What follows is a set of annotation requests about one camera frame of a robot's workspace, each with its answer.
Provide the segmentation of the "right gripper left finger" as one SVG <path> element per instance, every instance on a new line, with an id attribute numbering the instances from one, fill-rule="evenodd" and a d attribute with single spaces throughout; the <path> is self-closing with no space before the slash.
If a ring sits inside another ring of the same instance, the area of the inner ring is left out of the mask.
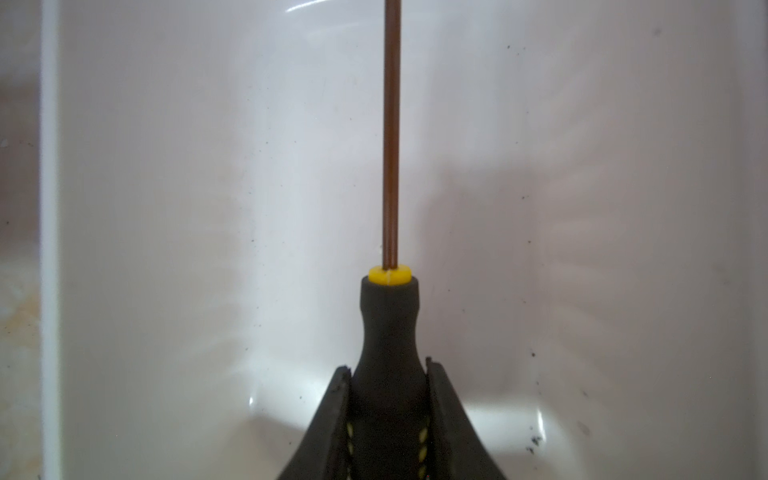
<path id="1" fill-rule="evenodd" d="M 350 479 L 347 413 L 351 370 L 338 367 L 305 432 L 298 449 L 279 480 Z"/>

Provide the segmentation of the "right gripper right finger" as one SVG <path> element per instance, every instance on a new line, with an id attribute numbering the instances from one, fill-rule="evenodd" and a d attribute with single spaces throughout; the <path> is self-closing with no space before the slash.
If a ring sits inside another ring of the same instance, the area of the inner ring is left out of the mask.
<path id="1" fill-rule="evenodd" d="M 498 479 L 505 476 L 483 446 L 445 368 L 426 359 L 430 405 L 428 474 L 431 479 Z"/>

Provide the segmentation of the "black yellow screwdriver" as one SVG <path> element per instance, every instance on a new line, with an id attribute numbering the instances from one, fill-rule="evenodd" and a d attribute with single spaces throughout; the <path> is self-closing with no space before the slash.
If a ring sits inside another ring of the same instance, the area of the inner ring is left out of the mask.
<path id="1" fill-rule="evenodd" d="M 382 262 L 361 282 L 363 348 L 351 380 L 353 479 L 426 476 L 428 384 L 416 347 L 419 285 L 398 258 L 402 4 L 384 4 Z"/>

